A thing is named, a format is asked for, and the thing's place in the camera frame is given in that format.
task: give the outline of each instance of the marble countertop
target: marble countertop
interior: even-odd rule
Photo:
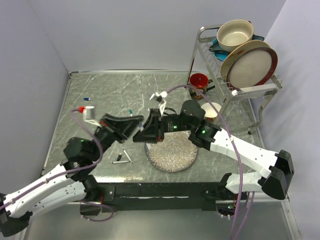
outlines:
[[[157,102],[149,100],[154,92],[162,92],[178,84],[184,84],[187,73],[76,73],[71,76],[70,86],[64,102],[58,126],[53,136],[52,147],[48,155],[44,174],[52,170],[65,159],[63,149],[67,141],[74,137],[89,139],[88,135],[69,117],[69,111],[79,106],[93,105],[96,115],[100,118],[105,113],[124,117],[129,115],[143,115],[147,119],[149,108],[156,108]],[[209,97],[213,102],[220,103],[212,90]],[[167,107],[180,112],[182,103],[190,99],[189,92],[180,88],[173,91],[166,98]],[[231,129],[245,125],[252,118],[248,110],[248,103],[236,102],[228,107],[225,113],[226,121]],[[95,126],[87,124],[91,131]],[[248,131],[233,132],[233,134],[249,143],[261,147],[258,134],[248,135]],[[126,149],[133,164],[112,164],[118,154],[123,154]],[[244,166],[244,173],[251,172]],[[92,171],[98,182],[219,182],[225,173],[238,173],[238,162],[222,154],[199,149],[195,163],[188,169],[178,173],[168,173],[156,169],[145,154],[143,143],[133,143],[130,138],[124,144],[118,142],[104,153],[102,162]]]

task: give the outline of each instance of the red cap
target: red cap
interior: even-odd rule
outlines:
[[[80,106],[80,107],[78,107],[78,109],[79,109],[79,113],[83,114],[85,109],[86,109],[86,107],[85,106]]]

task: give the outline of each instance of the round tray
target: round tray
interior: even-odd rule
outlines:
[[[198,155],[198,148],[188,140],[189,135],[188,131],[169,132],[165,134],[163,142],[144,144],[147,159],[157,169],[168,173],[188,169]]]

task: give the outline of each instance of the beige plate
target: beige plate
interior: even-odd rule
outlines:
[[[221,76],[226,81],[228,72],[231,68],[231,66],[239,59],[241,58],[246,52],[256,49],[256,48],[270,48],[270,46],[260,40],[251,40],[247,41],[246,43],[242,44],[241,46],[237,47],[233,52],[231,52],[228,57],[223,61],[221,66]]]

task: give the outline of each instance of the white cup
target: white cup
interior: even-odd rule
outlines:
[[[221,106],[218,103],[212,102],[212,104],[218,111],[221,110]],[[210,122],[213,122],[218,116],[217,112],[212,108],[212,106],[210,106],[208,102],[203,104],[201,108],[205,110],[204,118]]]

